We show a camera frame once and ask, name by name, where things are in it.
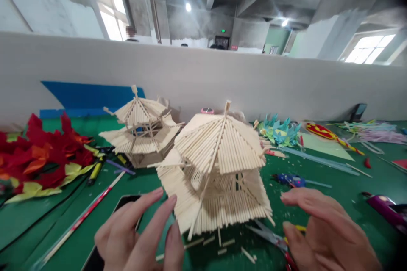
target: pink paper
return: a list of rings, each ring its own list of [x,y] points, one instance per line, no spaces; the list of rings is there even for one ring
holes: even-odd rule
[[[396,160],[393,162],[407,169],[407,160]]]

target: green cutting mat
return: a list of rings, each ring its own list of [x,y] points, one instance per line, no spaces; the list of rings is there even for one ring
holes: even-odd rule
[[[407,127],[407,122],[395,122],[399,127]],[[97,136],[101,131],[119,128],[115,118],[109,116],[77,118],[72,119],[72,126],[82,135]],[[60,128],[59,119],[45,119],[44,129],[54,131]],[[97,137],[98,144],[107,144],[103,139]],[[377,144],[384,152],[387,160],[397,160],[407,158],[405,146],[396,144]],[[391,227],[376,211],[374,211],[365,200],[359,195],[361,191],[368,191],[372,194],[385,194],[395,202],[403,202],[407,198],[406,180],[407,175],[396,168],[388,165],[384,161],[363,146],[356,144],[356,147],[370,156],[372,169],[363,166],[364,157],[352,153],[355,162],[351,164],[357,168],[371,174],[373,178],[363,175],[352,176],[338,170],[322,166],[310,160],[290,155],[283,159],[266,156],[267,164],[261,170],[261,176],[270,198],[274,213],[276,227],[274,232],[282,235],[282,222],[289,220],[294,224],[306,225],[308,216],[304,211],[296,207],[285,207],[280,200],[280,193],[287,191],[286,186],[282,186],[272,180],[270,175],[278,173],[299,174],[306,179],[327,183],[333,186],[332,189],[315,187],[324,194],[335,198],[348,212],[352,219],[358,223],[366,232],[373,248],[380,261],[386,265],[395,252],[398,232]],[[307,150],[312,155],[328,158],[338,162],[346,163],[345,160],[324,155],[312,150]],[[71,198],[63,204],[58,205],[52,212],[41,218],[22,237],[17,239],[5,250],[0,252],[0,263],[8,263],[7,270],[28,270],[34,262],[40,258],[56,241],[65,233],[66,229],[83,212],[83,210],[102,192],[114,179],[113,171],[116,170],[109,164],[103,167],[95,185],[92,187],[83,186],[77,190]],[[161,185],[154,169],[139,169],[136,177],[125,175],[113,188],[108,196],[89,215],[86,221],[77,229],[70,239],[61,247],[51,261],[44,267],[44,270],[80,270],[91,252],[94,241],[93,237],[97,229],[111,215],[120,197],[127,194],[142,194],[156,189]],[[56,196],[42,200],[56,201]],[[140,224],[142,231],[148,221],[153,216],[160,202],[149,209]],[[13,222],[15,217],[28,217],[25,210],[21,210],[18,215],[9,216],[0,210],[0,218],[6,217],[9,222]],[[173,222],[171,218],[167,223],[167,228]],[[228,247],[226,254],[217,255],[219,244],[217,237],[214,242],[203,247],[202,245],[192,247],[185,253],[185,270],[284,270],[284,257],[282,253],[255,236],[244,225],[237,225],[221,230],[222,240],[226,241],[235,238],[236,243]],[[205,238],[217,235],[216,232],[204,234]],[[165,234],[163,234],[157,254],[164,251]],[[253,265],[240,252],[243,246],[252,255],[256,255],[258,260]]]

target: scissor handle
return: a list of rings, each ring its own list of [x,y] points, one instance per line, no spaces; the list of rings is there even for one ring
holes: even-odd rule
[[[297,265],[295,264],[294,260],[291,258],[290,254],[288,252],[284,253],[285,260],[287,261],[287,265],[291,269],[291,271],[299,271],[297,268]]]

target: doorway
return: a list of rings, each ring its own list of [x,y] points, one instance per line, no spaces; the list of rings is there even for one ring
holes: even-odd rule
[[[229,40],[230,37],[215,36],[215,43],[224,47],[225,50],[229,50]]]

